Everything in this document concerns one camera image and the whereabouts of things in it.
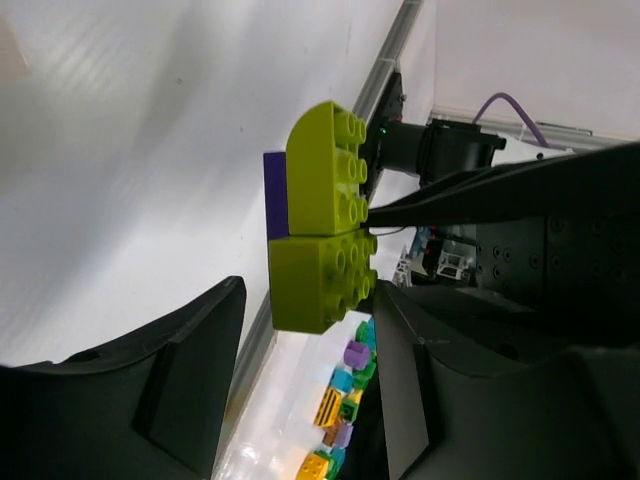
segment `lego stud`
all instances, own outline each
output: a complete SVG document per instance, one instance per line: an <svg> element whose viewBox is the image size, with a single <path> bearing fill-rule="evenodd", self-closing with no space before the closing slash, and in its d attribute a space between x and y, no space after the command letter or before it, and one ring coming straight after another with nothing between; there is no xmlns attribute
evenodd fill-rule
<svg viewBox="0 0 640 480"><path fill-rule="evenodd" d="M367 140L367 124L364 120L358 120L358 143L364 143Z"/></svg>
<svg viewBox="0 0 640 480"><path fill-rule="evenodd" d="M356 135L356 117L348 112L338 112L333 116L333 133L336 142L342 145L353 143Z"/></svg>
<svg viewBox="0 0 640 480"><path fill-rule="evenodd" d="M360 198L358 203L358 219L360 223L364 223L367 221L367 218L369 218L369 204L365 198Z"/></svg>
<svg viewBox="0 0 640 480"><path fill-rule="evenodd" d="M363 277L360 282L360 299L364 300L369 296L369 292L371 292L371 283L369 283L368 277Z"/></svg>
<svg viewBox="0 0 640 480"><path fill-rule="evenodd" d="M369 237L369 250L371 251L371 255L378 253L378 237L375 235Z"/></svg>
<svg viewBox="0 0 640 480"><path fill-rule="evenodd" d="M349 246L349 265L358 263L358 245L352 243Z"/></svg>
<svg viewBox="0 0 640 480"><path fill-rule="evenodd" d="M357 161L357 179L356 181L360 184L366 183L367 181L367 162L360 158Z"/></svg>
<svg viewBox="0 0 640 480"><path fill-rule="evenodd" d="M325 298L325 311L331 320L342 320L347 314L347 302L338 293L327 295Z"/></svg>
<svg viewBox="0 0 640 480"><path fill-rule="evenodd" d="M338 179L345 183L354 183L358 180L358 160L351 152L340 150L338 154Z"/></svg>
<svg viewBox="0 0 640 480"><path fill-rule="evenodd" d="M327 250L325 266L327 267L327 273L329 275L338 275L344 273L346 265L347 259L344 254L344 250L342 250L341 248L329 248Z"/></svg>
<svg viewBox="0 0 640 480"><path fill-rule="evenodd" d="M358 243L360 244L360 260L366 262L367 258L369 258L369 242L366 238L363 238L362 241Z"/></svg>
<svg viewBox="0 0 640 480"><path fill-rule="evenodd" d="M378 281L378 272L376 272L375 270L370 270L367 274L367 277L369 278L369 288L376 288L376 282Z"/></svg>
<svg viewBox="0 0 640 480"><path fill-rule="evenodd" d="M340 216L348 219L349 223L355 225L358 221L358 205L355 199L346 195L340 196Z"/></svg>

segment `screw hole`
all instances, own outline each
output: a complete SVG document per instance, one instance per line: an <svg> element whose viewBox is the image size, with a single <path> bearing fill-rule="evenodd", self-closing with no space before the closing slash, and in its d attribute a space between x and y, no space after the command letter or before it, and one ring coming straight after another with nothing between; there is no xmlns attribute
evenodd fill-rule
<svg viewBox="0 0 640 480"><path fill-rule="evenodd" d="M591 224L591 231L594 235L600 235L602 233L603 225L600 221L595 221Z"/></svg>
<svg viewBox="0 0 640 480"><path fill-rule="evenodd" d="M552 231L559 232L560 230L562 230L562 227L564 227L564 223L561 219L554 218L550 222L550 227Z"/></svg>
<svg viewBox="0 0 640 480"><path fill-rule="evenodd" d="M551 257L551 266L556 270L559 270L562 266L562 260L560 260L560 257L558 257L557 255Z"/></svg>
<svg viewBox="0 0 640 480"><path fill-rule="evenodd" d="M611 277L616 283L624 283L627 281L627 272L620 267L616 267L611 271Z"/></svg>
<svg viewBox="0 0 640 480"><path fill-rule="evenodd" d="M617 237L614 241L613 241L613 251L615 253L617 253L618 255L624 253L624 240L620 237Z"/></svg>
<svg viewBox="0 0 640 480"><path fill-rule="evenodd" d="M591 274L594 277L601 277L603 272L604 269L602 268L602 264L594 263L593 265L591 265Z"/></svg>

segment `lego brick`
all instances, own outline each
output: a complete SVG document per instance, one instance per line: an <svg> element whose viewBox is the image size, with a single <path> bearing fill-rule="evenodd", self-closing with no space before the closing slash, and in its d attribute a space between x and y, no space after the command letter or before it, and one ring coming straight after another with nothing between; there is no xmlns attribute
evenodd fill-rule
<svg viewBox="0 0 640 480"><path fill-rule="evenodd" d="M344 393L349 393L353 388L353 375L342 368L336 368L331 377L330 386Z"/></svg>
<svg viewBox="0 0 640 480"><path fill-rule="evenodd" d="M369 347L369 350L371 350L371 352L375 352L376 351L376 339L373 337L369 337L367 338L367 341L365 342L365 344L367 345L367 347Z"/></svg>
<svg viewBox="0 0 640 480"><path fill-rule="evenodd" d="M371 350L364 343L351 340L344 351L344 363L355 370L363 370L371 358Z"/></svg>
<svg viewBox="0 0 640 480"><path fill-rule="evenodd" d="M347 456L347 452L343 448L335 447L331 450L331 456L338 464L338 469L340 469L342 468L342 465L344 465L344 459Z"/></svg>
<svg viewBox="0 0 640 480"><path fill-rule="evenodd" d="M298 470L296 480L323 480L329 471L329 460L310 453Z"/></svg>
<svg viewBox="0 0 640 480"><path fill-rule="evenodd" d="M371 317L369 320L367 320L367 328L369 329L369 333L371 335L373 335L373 337L375 338L375 336L376 336L376 322L373 319L373 317Z"/></svg>
<svg viewBox="0 0 640 480"><path fill-rule="evenodd" d="M334 237L287 237L269 242L273 327L324 333L369 296L377 273L369 257L376 237L356 230Z"/></svg>
<svg viewBox="0 0 640 480"><path fill-rule="evenodd" d="M318 427L329 427L333 425L340 413L342 405L342 395L335 389L328 387L324 392L324 397L318 408L318 413L313 421Z"/></svg>
<svg viewBox="0 0 640 480"><path fill-rule="evenodd" d="M322 443L327 445L328 447L333 447L333 443L335 442L336 435L338 435L338 431L340 431L340 428L342 427L343 424L344 422L342 421L342 418L337 417L333 422L333 425L325 428L325 434L324 434L324 437L322 438Z"/></svg>
<svg viewBox="0 0 640 480"><path fill-rule="evenodd" d="M356 342L367 343L367 338L369 337L369 324L367 322L362 322L358 325L356 330Z"/></svg>
<svg viewBox="0 0 640 480"><path fill-rule="evenodd" d="M353 434L353 425L344 424L338 430L334 444L336 447L347 448L351 442L351 435Z"/></svg>
<svg viewBox="0 0 640 480"><path fill-rule="evenodd" d="M267 240L289 235L287 213L287 165L284 152L262 156L264 171L264 203L267 216Z"/></svg>
<svg viewBox="0 0 640 480"><path fill-rule="evenodd" d="M376 366L377 364L375 362L375 356L372 354L371 358L369 359L369 363L367 363L367 366L360 370L359 373L361 375L364 375L367 380L371 380L371 378L373 378L373 374L376 371Z"/></svg>
<svg viewBox="0 0 640 480"><path fill-rule="evenodd" d="M369 385L370 378L367 378L362 372L356 372L353 376L353 386L359 390L365 390Z"/></svg>
<svg viewBox="0 0 640 480"><path fill-rule="evenodd" d="M340 415L342 415L346 422L353 423L358 416L359 408L360 405L345 398L340 405Z"/></svg>
<svg viewBox="0 0 640 480"><path fill-rule="evenodd" d="M335 478L338 476L338 472L340 471L340 466L338 465L336 459L331 456L331 453L327 453L322 450L316 450L314 454L326 459L329 462L329 470L327 471L325 478L327 480L335 480Z"/></svg>
<svg viewBox="0 0 640 480"><path fill-rule="evenodd" d="M347 395L347 400L351 400L354 403L360 405L360 401L362 400L363 391L359 388L356 388L353 392Z"/></svg>
<svg viewBox="0 0 640 480"><path fill-rule="evenodd" d="M367 219L367 201L360 196L367 164L358 158L366 132L363 120L333 102L298 120L286 149L291 235L338 235Z"/></svg>

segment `green lego brick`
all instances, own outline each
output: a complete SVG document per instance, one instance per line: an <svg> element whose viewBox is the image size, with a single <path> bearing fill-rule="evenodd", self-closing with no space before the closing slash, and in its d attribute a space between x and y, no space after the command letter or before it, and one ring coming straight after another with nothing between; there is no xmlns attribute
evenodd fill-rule
<svg viewBox="0 0 640 480"><path fill-rule="evenodd" d="M290 235L338 235L360 228L368 204L360 196L367 164L358 158L365 122L333 102L305 113L287 141Z"/></svg>
<svg viewBox="0 0 640 480"><path fill-rule="evenodd" d="M356 372L353 375L353 388L357 388L359 390L366 390L367 386L369 385L369 380L370 378L367 378L367 376L364 373Z"/></svg>
<svg viewBox="0 0 640 480"><path fill-rule="evenodd" d="M356 230L334 237L287 237L269 242L273 327L324 333L369 296L376 237Z"/></svg>
<svg viewBox="0 0 640 480"><path fill-rule="evenodd" d="M369 336L369 325L367 322L362 322L356 330L356 342L367 343L367 337Z"/></svg>
<svg viewBox="0 0 640 480"><path fill-rule="evenodd" d="M344 399L342 401L342 405L340 405L340 415L342 415L342 417L349 423L353 423L356 420L356 417L358 416L358 409L360 408L360 405L358 405L356 402L349 400L349 399Z"/></svg>
<svg viewBox="0 0 640 480"><path fill-rule="evenodd" d="M329 462L329 471L327 472L325 478L327 480L335 480L335 478L338 476L338 472L340 471L340 465L338 465L336 459L324 450L316 450L313 453L314 455L318 455L320 458L324 458Z"/></svg>
<svg viewBox="0 0 640 480"><path fill-rule="evenodd" d="M367 382L369 380L371 380L373 378L373 374L376 371L376 362L375 359L373 357L373 354L371 354L371 360L369 360L369 363L367 364L366 367L364 367L364 370L358 372L359 374L363 375L366 379Z"/></svg>

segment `lavender lego brick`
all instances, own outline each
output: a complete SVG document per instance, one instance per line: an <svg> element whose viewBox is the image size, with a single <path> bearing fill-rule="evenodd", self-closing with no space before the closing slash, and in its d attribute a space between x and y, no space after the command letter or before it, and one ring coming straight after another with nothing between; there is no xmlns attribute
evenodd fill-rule
<svg viewBox="0 0 640 480"><path fill-rule="evenodd" d="M333 445L339 448L347 448L351 442L351 435L353 435L353 425L345 423L338 430L336 439L333 441Z"/></svg>
<svg viewBox="0 0 640 480"><path fill-rule="evenodd" d="M364 370L369 359L371 350L365 344L351 340L344 351L344 363L355 370Z"/></svg>

